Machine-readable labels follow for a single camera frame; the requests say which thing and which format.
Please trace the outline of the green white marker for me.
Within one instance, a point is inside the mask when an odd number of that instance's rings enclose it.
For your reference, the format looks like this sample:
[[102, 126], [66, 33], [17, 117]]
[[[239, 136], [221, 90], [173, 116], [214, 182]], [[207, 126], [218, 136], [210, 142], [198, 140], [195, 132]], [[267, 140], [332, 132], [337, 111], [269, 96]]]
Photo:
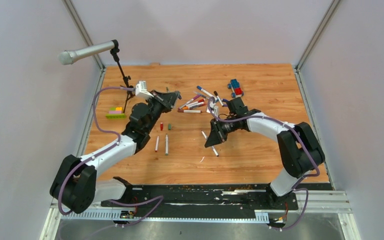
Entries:
[[169, 136], [166, 133], [165, 135], [165, 156], [169, 155]]

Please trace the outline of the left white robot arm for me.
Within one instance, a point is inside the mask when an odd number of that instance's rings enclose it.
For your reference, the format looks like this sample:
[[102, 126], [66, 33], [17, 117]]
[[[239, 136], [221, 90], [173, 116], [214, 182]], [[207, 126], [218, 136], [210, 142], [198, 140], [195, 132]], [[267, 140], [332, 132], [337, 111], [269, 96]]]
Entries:
[[80, 214], [92, 203], [115, 200], [129, 206], [133, 193], [119, 179], [98, 182], [98, 177], [119, 161], [134, 156], [149, 142], [150, 133], [163, 113], [170, 112], [180, 100], [181, 93], [138, 92], [145, 102], [135, 104], [122, 133], [106, 146], [83, 156], [66, 156], [57, 171], [49, 193], [57, 200], [61, 214]]

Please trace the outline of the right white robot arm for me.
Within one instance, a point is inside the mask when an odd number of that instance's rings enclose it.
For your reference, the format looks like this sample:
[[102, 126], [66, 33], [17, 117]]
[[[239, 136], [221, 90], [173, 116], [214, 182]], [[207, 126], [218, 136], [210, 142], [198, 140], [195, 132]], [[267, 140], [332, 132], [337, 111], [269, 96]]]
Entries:
[[215, 114], [215, 98], [208, 100], [207, 112], [212, 115], [210, 133], [204, 146], [206, 148], [222, 144], [228, 135], [237, 130], [245, 130], [263, 135], [278, 144], [282, 170], [270, 182], [265, 195], [266, 204], [278, 209], [286, 201], [286, 195], [307, 177], [320, 175], [319, 165], [326, 160], [324, 151], [312, 127], [306, 123], [298, 124], [280, 121], [257, 109], [248, 109], [240, 97], [227, 103], [229, 114], [222, 119]]

